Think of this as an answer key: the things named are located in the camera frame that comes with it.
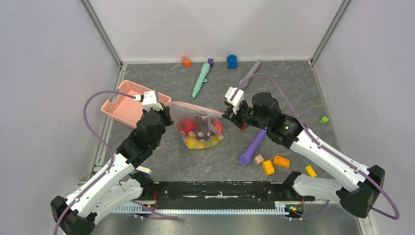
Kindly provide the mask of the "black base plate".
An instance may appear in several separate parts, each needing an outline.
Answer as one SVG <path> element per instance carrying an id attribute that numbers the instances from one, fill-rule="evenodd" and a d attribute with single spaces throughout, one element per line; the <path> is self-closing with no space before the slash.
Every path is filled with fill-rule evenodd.
<path id="1" fill-rule="evenodd" d="M 275 202 L 314 201 L 272 181 L 160 181 L 147 185 L 137 198 L 154 201 L 157 209 L 272 209 Z"/>

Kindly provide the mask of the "tan wooden cube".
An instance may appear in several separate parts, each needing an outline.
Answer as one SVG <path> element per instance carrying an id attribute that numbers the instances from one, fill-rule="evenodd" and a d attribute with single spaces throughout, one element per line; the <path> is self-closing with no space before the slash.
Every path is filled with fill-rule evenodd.
<path id="1" fill-rule="evenodd" d="M 263 159 L 263 157 L 262 157 L 261 155 L 257 155 L 257 156 L 254 158 L 254 162 L 255 162 L 257 165 L 261 164 L 263 161 L 264 161 L 264 159 Z"/>

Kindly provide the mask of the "orange semicircle block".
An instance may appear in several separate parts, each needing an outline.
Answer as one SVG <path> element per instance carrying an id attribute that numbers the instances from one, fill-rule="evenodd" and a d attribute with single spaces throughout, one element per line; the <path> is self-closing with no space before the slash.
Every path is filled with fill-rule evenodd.
<path id="1" fill-rule="evenodd" d="M 187 56 L 181 57 L 182 65 L 185 67 L 190 67 L 192 65 L 192 61 Z"/>

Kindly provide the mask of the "yellow toy brick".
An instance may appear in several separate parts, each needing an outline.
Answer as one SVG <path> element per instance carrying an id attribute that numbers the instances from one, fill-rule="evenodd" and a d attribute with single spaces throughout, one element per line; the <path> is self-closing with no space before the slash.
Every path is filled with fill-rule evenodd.
<path id="1" fill-rule="evenodd" d="M 263 167 L 265 175 L 270 176 L 270 175 L 275 174 L 274 165 L 272 164 L 272 162 L 270 160 L 262 161 L 261 165 Z"/>

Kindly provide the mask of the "purple cube block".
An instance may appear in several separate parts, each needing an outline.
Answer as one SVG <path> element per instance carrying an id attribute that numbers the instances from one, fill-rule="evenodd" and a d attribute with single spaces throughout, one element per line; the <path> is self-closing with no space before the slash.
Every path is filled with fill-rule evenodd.
<path id="1" fill-rule="evenodd" d="M 211 68 L 214 66 L 214 59 L 213 58 L 208 58 L 207 62 L 209 63 Z"/>

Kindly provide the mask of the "yellow pear toy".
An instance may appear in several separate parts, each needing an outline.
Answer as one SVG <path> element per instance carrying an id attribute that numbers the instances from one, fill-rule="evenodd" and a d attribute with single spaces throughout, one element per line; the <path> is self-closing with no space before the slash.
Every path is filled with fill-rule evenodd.
<path id="1" fill-rule="evenodd" d="M 189 149 L 204 149 L 204 145 L 196 139 L 194 136 L 186 136 L 185 137 L 185 144 Z"/>

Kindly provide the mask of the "orange toy brick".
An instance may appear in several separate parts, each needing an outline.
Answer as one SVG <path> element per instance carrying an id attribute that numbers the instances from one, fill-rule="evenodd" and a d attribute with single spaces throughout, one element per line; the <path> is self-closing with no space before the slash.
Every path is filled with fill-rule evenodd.
<path id="1" fill-rule="evenodd" d="M 284 167 L 284 168 L 290 167 L 290 161 L 278 155 L 273 157 L 272 164 L 276 166 Z"/>

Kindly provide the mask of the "dark red mangosteen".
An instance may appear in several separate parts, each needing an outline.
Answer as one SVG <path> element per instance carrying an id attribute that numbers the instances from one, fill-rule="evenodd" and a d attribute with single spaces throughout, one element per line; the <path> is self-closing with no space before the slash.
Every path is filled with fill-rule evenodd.
<path id="1" fill-rule="evenodd" d="M 207 141 L 214 137 L 215 133 L 211 124 L 214 121 L 214 117 L 198 115 L 195 116 L 194 120 L 196 123 L 194 131 L 196 139 Z"/>

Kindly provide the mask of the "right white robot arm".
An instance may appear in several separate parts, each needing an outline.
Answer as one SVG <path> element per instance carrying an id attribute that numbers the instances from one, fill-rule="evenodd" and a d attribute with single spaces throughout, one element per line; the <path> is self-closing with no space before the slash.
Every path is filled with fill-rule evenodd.
<path id="1" fill-rule="evenodd" d="M 329 180 L 292 172 L 282 187 L 287 199 L 313 196 L 338 202 L 356 217 L 367 217 L 383 187 L 383 168 L 368 167 L 326 144 L 310 129 L 302 127 L 295 117 L 283 114 L 270 93 L 255 94 L 252 107 L 245 101 L 244 92 L 237 88 L 230 87 L 225 99 L 228 108 L 223 118 L 240 129 L 249 125 L 265 130 L 272 142 L 305 156 L 334 177 Z"/>

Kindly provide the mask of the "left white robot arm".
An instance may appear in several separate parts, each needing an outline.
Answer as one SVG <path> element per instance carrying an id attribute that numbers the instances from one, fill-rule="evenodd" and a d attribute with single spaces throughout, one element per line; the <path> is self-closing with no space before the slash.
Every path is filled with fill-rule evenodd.
<path id="1" fill-rule="evenodd" d="M 110 212 L 124 203 L 140 197 L 149 199 L 154 187 L 145 175 L 135 173 L 126 184 L 112 187 L 140 166 L 159 146 L 165 128 L 173 124 L 169 108 L 145 111 L 137 127 L 117 148 L 116 154 L 80 189 L 67 197 L 56 196 L 51 201 L 54 232 L 62 229 L 67 235 L 89 235 Z"/>

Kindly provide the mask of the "lime green cube block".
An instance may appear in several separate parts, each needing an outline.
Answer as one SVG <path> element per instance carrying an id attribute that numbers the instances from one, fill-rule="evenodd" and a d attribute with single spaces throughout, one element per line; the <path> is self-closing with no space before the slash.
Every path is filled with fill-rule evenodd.
<path id="1" fill-rule="evenodd" d="M 321 120 L 320 120 L 321 124 L 326 124 L 327 122 L 329 122 L 329 118 L 326 117 L 326 116 L 322 117 Z"/>

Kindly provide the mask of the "yellow starfruit toy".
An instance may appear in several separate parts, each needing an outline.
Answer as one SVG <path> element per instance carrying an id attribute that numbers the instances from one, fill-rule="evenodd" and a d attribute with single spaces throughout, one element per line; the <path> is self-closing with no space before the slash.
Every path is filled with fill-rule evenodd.
<path id="1" fill-rule="evenodd" d="M 212 139 L 204 143 L 205 148 L 217 146 L 224 139 L 223 135 L 214 136 Z"/>

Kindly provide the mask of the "clear zip top bag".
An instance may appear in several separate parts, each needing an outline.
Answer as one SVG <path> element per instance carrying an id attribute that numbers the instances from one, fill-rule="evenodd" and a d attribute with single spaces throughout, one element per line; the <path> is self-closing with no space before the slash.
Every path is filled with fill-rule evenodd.
<path id="1" fill-rule="evenodd" d="M 166 106 L 188 149 L 213 148 L 228 140 L 221 112 L 180 101 L 171 101 Z"/>

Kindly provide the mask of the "mint green toy microphone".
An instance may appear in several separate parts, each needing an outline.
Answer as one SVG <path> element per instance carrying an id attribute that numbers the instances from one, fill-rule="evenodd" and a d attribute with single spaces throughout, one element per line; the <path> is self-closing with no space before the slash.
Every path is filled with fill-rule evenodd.
<path id="1" fill-rule="evenodd" d="M 192 98 L 195 99 L 198 95 L 203 83 L 205 82 L 205 78 L 210 70 L 210 64 L 204 63 L 201 67 L 200 73 L 198 75 L 198 78 L 196 80 L 196 83 L 194 85 L 193 91 L 192 91 Z"/>

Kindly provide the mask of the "blue toy car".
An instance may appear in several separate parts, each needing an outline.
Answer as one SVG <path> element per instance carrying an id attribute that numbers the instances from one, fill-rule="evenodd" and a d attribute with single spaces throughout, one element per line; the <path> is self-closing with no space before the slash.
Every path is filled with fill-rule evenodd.
<path id="1" fill-rule="evenodd" d="M 235 69 L 238 67 L 238 61 L 236 55 L 227 56 L 227 67 L 229 69 Z"/>

